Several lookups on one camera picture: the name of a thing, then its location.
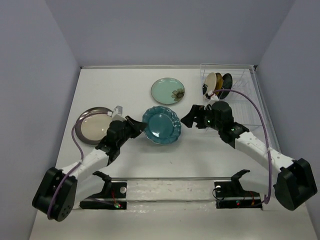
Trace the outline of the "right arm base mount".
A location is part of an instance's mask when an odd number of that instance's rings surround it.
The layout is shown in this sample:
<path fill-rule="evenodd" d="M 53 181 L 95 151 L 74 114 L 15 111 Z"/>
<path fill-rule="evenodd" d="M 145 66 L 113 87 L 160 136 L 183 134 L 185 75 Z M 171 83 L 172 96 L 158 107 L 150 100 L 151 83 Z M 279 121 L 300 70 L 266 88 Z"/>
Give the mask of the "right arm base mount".
<path fill-rule="evenodd" d="M 243 169 L 235 173 L 230 180 L 215 181 L 212 196 L 217 209 L 263 209 L 260 194 L 243 189 L 240 179 L 250 171 Z"/>

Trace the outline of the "black round plate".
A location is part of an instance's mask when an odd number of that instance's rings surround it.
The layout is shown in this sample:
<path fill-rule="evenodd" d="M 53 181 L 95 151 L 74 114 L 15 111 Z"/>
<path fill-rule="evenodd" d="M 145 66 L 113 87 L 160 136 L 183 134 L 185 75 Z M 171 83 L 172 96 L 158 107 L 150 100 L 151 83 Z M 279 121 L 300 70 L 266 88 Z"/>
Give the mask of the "black round plate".
<path fill-rule="evenodd" d="M 226 73 L 222 76 L 222 79 L 223 79 L 222 89 L 231 90 L 233 86 L 232 75 L 230 73 Z M 220 100 L 223 100 L 228 96 L 229 93 L 230 93 L 229 91 L 219 91 L 217 96 Z"/>

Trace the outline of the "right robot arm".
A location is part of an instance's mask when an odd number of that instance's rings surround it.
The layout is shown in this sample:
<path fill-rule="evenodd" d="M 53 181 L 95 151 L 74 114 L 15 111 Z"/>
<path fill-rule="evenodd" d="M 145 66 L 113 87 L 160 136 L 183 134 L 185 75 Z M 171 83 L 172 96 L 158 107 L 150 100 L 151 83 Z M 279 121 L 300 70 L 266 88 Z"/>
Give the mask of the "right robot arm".
<path fill-rule="evenodd" d="M 267 169 L 266 190 L 259 189 L 261 182 L 258 180 L 237 179 L 230 183 L 230 190 L 235 196 L 242 196 L 252 186 L 253 191 L 264 194 L 264 204 L 274 197 L 284 208 L 294 211 L 317 194 L 310 163 L 303 158 L 296 160 L 276 151 L 270 147 L 268 140 L 259 140 L 247 127 L 234 120 L 228 103 L 217 101 L 206 106 L 194 104 L 180 121 L 187 128 L 196 125 L 198 129 L 216 130 L 224 143 Z"/>

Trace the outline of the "cream plate with black spot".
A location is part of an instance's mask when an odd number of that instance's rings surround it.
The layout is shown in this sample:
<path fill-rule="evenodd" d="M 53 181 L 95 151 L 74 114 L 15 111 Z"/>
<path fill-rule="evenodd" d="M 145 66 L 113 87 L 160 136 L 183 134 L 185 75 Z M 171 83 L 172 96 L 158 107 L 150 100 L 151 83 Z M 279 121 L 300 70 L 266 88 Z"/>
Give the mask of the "cream plate with black spot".
<path fill-rule="evenodd" d="M 214 72 L 211 72 L 207 75 L 202 84 L 202 94 L 204 100 L 209 100 L 209 92 L 214 91 L 217 84 L 217 76 Z"/>

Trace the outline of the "amber patterned plate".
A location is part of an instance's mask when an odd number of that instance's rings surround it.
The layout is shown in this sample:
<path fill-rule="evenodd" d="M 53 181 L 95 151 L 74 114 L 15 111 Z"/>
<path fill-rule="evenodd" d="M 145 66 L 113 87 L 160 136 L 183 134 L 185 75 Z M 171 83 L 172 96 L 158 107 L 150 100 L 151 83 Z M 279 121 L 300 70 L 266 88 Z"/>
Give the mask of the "amber patterned plate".
<path fill-rule="evenodd" d="M 221 73 L 216 72 L 215 75 L 216 75 L 216 85 L 215 85 L 214 91 L 215 91 L 215 95 L 219 98 L 220 97 L 219 90 L 222 89 L 224 81 Z"/>

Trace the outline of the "teal scalloped plate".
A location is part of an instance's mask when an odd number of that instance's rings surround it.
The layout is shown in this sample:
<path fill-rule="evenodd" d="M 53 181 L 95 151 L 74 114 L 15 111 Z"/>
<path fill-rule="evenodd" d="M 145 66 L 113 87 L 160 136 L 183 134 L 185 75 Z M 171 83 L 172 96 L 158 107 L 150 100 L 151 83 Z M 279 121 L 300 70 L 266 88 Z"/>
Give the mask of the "teal scalloped plate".
<path fill-rule="evenodd" d="M 144 129 L 145 136 L 155 144 L 173 144 L 182 133 L 182 124 L 178 115 L 165 106 L 147 109 L 142 116 L 142 121 L 147 123 Z"/>

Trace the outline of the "light green flower plate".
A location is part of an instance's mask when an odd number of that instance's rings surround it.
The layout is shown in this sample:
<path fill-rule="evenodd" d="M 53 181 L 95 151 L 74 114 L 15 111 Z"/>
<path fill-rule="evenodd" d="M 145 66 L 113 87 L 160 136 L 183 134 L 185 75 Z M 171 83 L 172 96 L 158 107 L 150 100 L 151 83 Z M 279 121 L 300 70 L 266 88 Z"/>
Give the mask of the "light green flower plate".
<path fill-rule="evenodd" d="M 150 93 L 156 102 L 163 105 L 173 105 L 183 99 L 185 87 L 176 78 L 164 77 L 153 83 Z"/>

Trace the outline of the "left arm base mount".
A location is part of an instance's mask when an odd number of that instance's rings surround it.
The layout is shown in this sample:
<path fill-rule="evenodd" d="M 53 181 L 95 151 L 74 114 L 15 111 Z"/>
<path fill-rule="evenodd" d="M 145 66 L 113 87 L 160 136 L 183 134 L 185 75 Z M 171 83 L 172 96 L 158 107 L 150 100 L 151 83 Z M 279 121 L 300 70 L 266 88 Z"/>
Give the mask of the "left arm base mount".
<path fill-rule="evenodd" d="M 92 194 L 80 201 L 78 207 L 83 210 L 126 210 L 127 209 L 127 182 L 113 181 L 112 178 L 96 171 L 92 174 L 103 181 L 100 192 Z"/>

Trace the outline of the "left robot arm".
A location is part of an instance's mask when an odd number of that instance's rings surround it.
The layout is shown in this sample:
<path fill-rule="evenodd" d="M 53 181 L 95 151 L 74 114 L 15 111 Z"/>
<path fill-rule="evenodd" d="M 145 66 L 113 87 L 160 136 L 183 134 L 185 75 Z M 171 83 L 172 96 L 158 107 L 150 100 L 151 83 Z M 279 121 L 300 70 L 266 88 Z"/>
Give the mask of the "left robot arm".
<path fill-rule="evenodd" d="M 147 126 L 130 116 L 113 120 L 106 135 L 87 156 L 81 155 L 69 166 L 51 167 L 45 172 L 31 205 L 49 220 L 63 221 L 76 203 L 79 185 L 90 176 L 100 176 L 100 169 L 116 160 L 124 143 L 138 137 Z"/>

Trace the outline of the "grey brown rimmed plate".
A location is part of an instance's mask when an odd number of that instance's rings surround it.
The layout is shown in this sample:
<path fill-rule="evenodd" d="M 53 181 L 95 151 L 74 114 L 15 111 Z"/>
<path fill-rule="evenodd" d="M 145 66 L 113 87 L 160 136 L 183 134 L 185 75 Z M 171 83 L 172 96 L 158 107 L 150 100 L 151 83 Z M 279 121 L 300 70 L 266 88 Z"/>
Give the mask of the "grey brown rimmed plate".
<path fill-rule="evenodd" d="M 97 145 L 106 135 L 113 111 L 106 107 L 93 107 L 84 111 L 75 123 L 77 138 L 88 145 Z"/>

